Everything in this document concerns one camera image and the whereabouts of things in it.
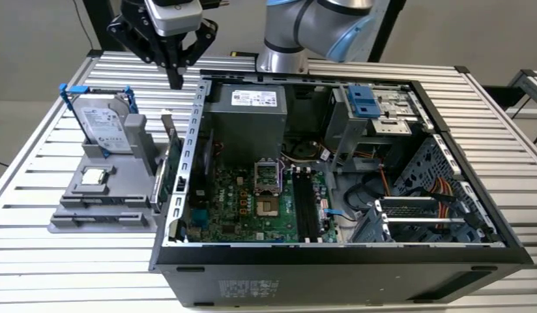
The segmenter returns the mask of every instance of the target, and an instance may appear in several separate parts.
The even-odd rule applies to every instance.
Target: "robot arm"
[[[203,10],[225,0],[123,0],[121,14],[108,32],[147,63],[167,70],[172,89],[181,89],[184,73],[209,48],[219,25]],[[266,47],[258,71],[308,72],[304,49],[335,62],[356,56],[374,28],[374,0],[267,0]],[[197,40],[184,49],[187,33]]]
[[[223,0],[123,0],[120,15],[108,26],[116,40],[141,58],[167,70],[172,89],[184,86],[183,75],[209,48],[219,25],[203,10],[228,4]],[[188,32],[197,40],[184,49]]]

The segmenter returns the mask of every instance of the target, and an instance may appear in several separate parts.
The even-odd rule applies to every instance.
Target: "hard drive label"
[[[96,144],[112,153],[131,152],[124,127],[116,112],[107,108],[81,108],[81,111],[84,112]]]

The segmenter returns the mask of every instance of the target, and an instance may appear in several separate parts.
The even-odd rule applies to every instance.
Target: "metal frame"
[[[173,91],[156,66],[143,64],[129,53],[105,52],[103,57],[85,60],[71,83],[84,82],[107,89],[132,85],[140,112],[149,120],[147,130],[156,141],[168,142],[159,119],[161,110],[172,112],[183,134],[201,68],[254,71],[254,58],[203,58],[188,71],[184,90]],[[322,75],[422,82],[451,128],[452,140],[464,150],[470,166],[536,263],[534,268],[450,304],[326,309],[537,313],[537,154],[522,143],[523,137],[514,124],[498,118],[502,115],[508,119],[506,113],[496,111],[495,102],[454,67],[338,65],[311,60],[311,70]],[[0,180],[0,303],[5,303],[0,308],[73,310],[77,307],[101,311],[108,305],[117,310],[183,310],[161,276],[145,273],[153,245],[151,234],[52,235],[45,229],[81,158],[79,147],[84,136],[59,101],[55,108]],[[55,279],[48,279],[48,273],[55,273]],[[294,309],[316,312],[322,307]],[[252,308],[251,311],[279,312],[283,308]]]
[[[522,104],[520,108],[516,110],[516,113],[512,115],[512,118],[515,118],[516,115],[523,117],[524,114],[527,116],[532,115],[535,118],[537,118],[537,110],[531,109],[530,111],[532,113],[527,114],[528,110],[524,109],[530,99],[534,99],[534,101],[537,103],[537,72],[532,70],[522,70],[512,79],[511,86],[519,87],[527,95],[526,97],[522,97],[522,99],[526,98],[527,100]],[[534,144],[537,144],[537,137],[534,140]]]

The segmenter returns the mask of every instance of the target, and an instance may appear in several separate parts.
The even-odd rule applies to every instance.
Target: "blue latch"
[[[355,116],[368,119],[382,116],[382,109],[368,86],[350,85],[348,100]]]

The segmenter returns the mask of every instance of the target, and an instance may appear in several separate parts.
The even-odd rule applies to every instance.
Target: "black connector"
[[[180,176],[179,183],[176,185],[176,191],[183,192],[185,190],[185,179]]]
[[[212,8],[219,8],[223,0],[201,0],[201,6],[204,10],[209,10]]]

